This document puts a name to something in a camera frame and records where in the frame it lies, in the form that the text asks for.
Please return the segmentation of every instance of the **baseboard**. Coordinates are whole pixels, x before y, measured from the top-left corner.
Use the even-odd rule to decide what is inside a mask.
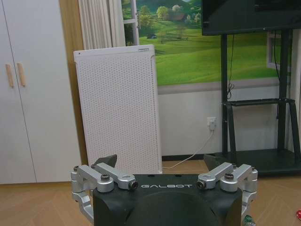
[[[162,156],[162,161],[182,161],[191,156],[191,154],[182,154],[182,155],[165,155]],[[190,160],[203,160],[204,154],[196,154]]]

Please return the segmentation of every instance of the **white power cord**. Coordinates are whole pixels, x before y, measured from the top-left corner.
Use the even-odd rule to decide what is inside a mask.
[[[198,149],[192,156],[188,157],[187,159],[184,159],[183,161],[181,161],[181,162],[175,164],[175,165],[172,166],[172,167],[163,167],[163,168],[164,168],[164,169],[173,169],[174,167],[176,167],[176,166],[182,164],[183,162],[185,162],[185,161],[191,159],[191,158],[192,158],[193,156],[195,156],[198,152],[200,152],[200,151],[203,150],[203,148],[206,146],[206,144],[208,143],[208,141],[210,140],[210,138],[212,137],[213,134],[214,134],[214,130],[211,130],[210,136],[207,138],[207,140],[206,140],[206,142],[204,143],[204,145],[203,145],[200,149]]]

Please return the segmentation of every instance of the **wardrobe door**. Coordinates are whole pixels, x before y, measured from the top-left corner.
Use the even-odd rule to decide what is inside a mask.
[[[36,182],[0,1],[0,184]]]
[[[79,165],[58,0],[3,0],[38,182],[67,181]]]

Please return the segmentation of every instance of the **galbot logo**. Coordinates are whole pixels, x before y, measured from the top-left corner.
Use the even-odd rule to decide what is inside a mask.
[[[192,185],[141,185],[141,188],[190,188]]]

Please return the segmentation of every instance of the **grass field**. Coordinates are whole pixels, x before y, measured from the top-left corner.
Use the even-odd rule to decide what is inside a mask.
[[[154,44],[158,85],[220,81],[220,37],[202,36],[201,29],[192,25],[177,36],[179,22],[156,20],[152,29],[157,39],[147,39],[141,33],[140,44]],[[232,36],[228,40],[228,69],[232,51]],[[266,67],[266,33],[235,36],[233,80],[277,76],[274,69]]]

